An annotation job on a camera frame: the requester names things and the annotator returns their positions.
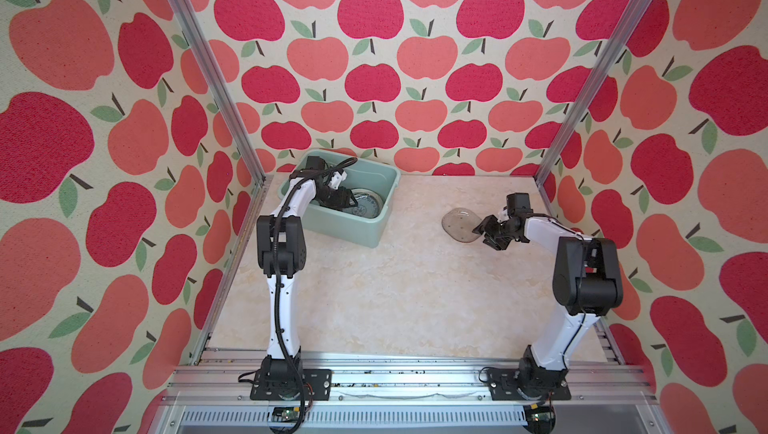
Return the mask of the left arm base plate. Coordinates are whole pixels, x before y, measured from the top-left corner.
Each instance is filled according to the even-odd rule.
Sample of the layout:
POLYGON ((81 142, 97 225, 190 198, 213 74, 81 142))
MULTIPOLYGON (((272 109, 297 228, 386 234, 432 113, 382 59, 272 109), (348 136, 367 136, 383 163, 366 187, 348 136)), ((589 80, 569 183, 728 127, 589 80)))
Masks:
MULTIPOLYGON (((330 369, 304 369, 301 372, 304 399, 328 401, 333 371, 330 369)), ((254 401, 299 401, 301 384, 291 371, 270 368, 256 372, 249 398, 254 401)))

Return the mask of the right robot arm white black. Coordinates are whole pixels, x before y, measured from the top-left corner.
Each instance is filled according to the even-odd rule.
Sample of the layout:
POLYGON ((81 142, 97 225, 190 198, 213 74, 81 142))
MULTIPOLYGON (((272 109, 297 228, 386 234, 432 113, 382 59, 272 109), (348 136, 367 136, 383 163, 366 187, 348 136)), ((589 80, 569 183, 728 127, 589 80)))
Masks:
POLYGON ((509 194, 501 215, 486 216, 472 232, 496 251, 513 242, 533 242, 555 255, 552 294, 557 307, 536 341, 526 348, 520 367, 535 374, 565 373, 586 331, 622 304, 616 243, 535 212, 525 193, 509 194))

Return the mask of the brown speckled square plate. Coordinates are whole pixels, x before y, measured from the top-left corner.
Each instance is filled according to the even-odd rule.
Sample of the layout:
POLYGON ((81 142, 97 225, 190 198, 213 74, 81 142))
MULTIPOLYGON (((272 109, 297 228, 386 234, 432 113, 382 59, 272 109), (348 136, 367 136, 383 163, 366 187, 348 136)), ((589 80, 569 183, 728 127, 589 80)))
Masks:
POLYGON ((480 238, 480 234, 475 232, 475 228, 481 221, 482 219, 472 210, 458 207, 443 216, 441 226, 453 240, 460 243, 472 243, 480 238))

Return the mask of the clear glass textured plate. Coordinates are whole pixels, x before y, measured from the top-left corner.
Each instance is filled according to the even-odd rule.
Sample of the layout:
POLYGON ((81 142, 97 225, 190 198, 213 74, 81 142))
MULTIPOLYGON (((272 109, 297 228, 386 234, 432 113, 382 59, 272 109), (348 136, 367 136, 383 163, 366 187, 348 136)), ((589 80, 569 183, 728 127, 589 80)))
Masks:
POLYGON ((353 204, 345 211, 351 215, 366 219, 375 219, 383 211, 384 199, 376 192, 365 189, 355 188, 352 190, 353 204))

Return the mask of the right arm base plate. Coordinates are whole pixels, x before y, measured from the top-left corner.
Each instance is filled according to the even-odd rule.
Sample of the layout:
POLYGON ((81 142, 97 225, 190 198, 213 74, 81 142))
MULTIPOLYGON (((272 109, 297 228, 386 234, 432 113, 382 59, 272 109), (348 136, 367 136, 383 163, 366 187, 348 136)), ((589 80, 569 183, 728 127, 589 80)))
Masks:
POLYGON ((479 380, 489 389, 494 401, 568 401, 572 395, 566 374, 567 370, 521 371, 487 367, 481 371, 479 380))

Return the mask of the left aluminium corner post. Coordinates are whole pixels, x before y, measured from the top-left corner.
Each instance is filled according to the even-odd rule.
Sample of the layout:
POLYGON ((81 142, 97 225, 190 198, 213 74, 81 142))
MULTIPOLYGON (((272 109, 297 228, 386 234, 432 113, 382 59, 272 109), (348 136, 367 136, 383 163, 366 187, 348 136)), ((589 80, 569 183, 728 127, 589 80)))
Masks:
POLYGON ((233 136, 233 141, 248 168, 256 187, 262 189, 267 183, 267 175, 251 145, 249 134, 240 116, 236 102, 229 93, 223 73, 216 56, 205 37, 197 20, 191 0, 168 0, 181 26, 182 33, 189 42, 209 91, 224 118, 225 124, 233 136))

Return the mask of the aluminium front rail frame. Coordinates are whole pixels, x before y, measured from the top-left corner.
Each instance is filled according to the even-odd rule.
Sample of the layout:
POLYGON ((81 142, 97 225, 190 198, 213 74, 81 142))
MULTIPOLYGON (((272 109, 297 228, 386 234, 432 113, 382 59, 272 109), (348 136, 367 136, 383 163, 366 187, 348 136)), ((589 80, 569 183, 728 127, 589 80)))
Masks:
MULTIPOLYGON (((267 433, 277 401, 250 399, 240 375, 258 350, 207 349, 178 368, 150 421, 151 433, 267 433)), ((304 364, 332 372, 329 397, 315 401, 304 433, 523 433, 527 402, 495 400, 484 367, 513 360, 307 353, 304 364)), ((575 362, 571 397, 552 402, 557 433, 669 433, 643 372, 617 362, 575 362)))

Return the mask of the aluminium corner post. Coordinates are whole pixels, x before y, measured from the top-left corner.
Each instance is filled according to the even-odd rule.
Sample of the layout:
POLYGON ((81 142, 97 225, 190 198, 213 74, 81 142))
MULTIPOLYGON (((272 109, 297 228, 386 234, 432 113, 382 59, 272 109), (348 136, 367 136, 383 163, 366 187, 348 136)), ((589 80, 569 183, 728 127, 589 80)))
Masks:
POLYGON ((617 25, 606 41, 605 48, 597 56, 575 103, 568 109, 565 119, 555 136, 550 148, 545 153, 535 176, 536 187, 543 190, 548 175, 553 171, 557 160, 574 134, 581 117, 594 100, 605 79, 610 74, 612 66, 623 53, 631 35, 636 31, 642 17, 653 0, 629 0, 617 25))
POLYGON ((197 20, 191 0, 168 0, 181 26, 182 33, 189 42, 209 91, 224 118, 225 124, 233 136, 233 141, 248 168, 256 187, 262 189, 267 183, 267 175, 251 145, 249 134, 240 116, 236 102, 229 93, 223 73, 216 56, 205 37, 197 20))

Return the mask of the mint green plastic bin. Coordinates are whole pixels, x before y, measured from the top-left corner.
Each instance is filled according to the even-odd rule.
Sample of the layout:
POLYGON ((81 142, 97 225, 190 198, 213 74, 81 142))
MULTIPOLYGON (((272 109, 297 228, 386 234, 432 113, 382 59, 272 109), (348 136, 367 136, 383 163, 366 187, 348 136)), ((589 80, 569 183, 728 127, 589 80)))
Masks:
MULTIPOLYGON (((335 166, 349 158, 341 153, 310 150, 301 158, 294 170, 306 167, 311 156, 322 158, 329 166, 335 166)), ((351 167, 344 168, 344 172, 347 178, 340 187, 355 192, 365 191, 370 197, 380 199, 378 215, 371 218, 362 217, 355 213, 322 207, 316 201, 312 201, 301 216, 302 229, 305 233, 313 231, 365 247, 376 248, 393 211, 392 197, 400 182, 401 173, 395 167, 360 158, 351 167)), ((272 230, 272 225, 257 220, 257 237, 262 240, 267 239, 264 242, 259 241, 261 247, 271 247, 272 230)))

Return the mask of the right aluminium corner post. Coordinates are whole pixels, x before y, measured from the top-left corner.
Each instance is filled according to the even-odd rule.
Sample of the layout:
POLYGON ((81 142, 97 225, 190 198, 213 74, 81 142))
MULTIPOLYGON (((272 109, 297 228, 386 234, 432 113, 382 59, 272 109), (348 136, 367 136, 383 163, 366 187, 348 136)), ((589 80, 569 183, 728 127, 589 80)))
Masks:
POLYGON ((543 190, 548 175, 553 171, 557 160, 574 134, 581 117, 594 100, 605 79, 610 74, 612 66, 623 53, 631 35, 636 31, 642 17, 653 0, 629 0, 617 25, 606 41, 605 48, 597 56, 575 103, 568 109, 565 119, 555 136, 550 148, 545 153, 535 176, 536 187, 543 190))

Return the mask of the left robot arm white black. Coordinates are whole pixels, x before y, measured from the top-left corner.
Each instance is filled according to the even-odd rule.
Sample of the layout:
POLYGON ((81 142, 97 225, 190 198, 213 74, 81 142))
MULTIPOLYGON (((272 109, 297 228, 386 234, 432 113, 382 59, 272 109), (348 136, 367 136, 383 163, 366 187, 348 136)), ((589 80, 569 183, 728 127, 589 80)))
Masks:
POLYGON ((270 380, 302 381, 292 295, 293 284, 307 260, 303 217, 314 201, 336 210, 357 205, 352 191, 342 185, 347 169, 356 162, 355 157, 349 157, 332 165, 321 156, 309 156, 303 168, 290 174, 288 191, 279 206, 257 219, 258 263, 271 296, 270 342, 262 368, 270 380))

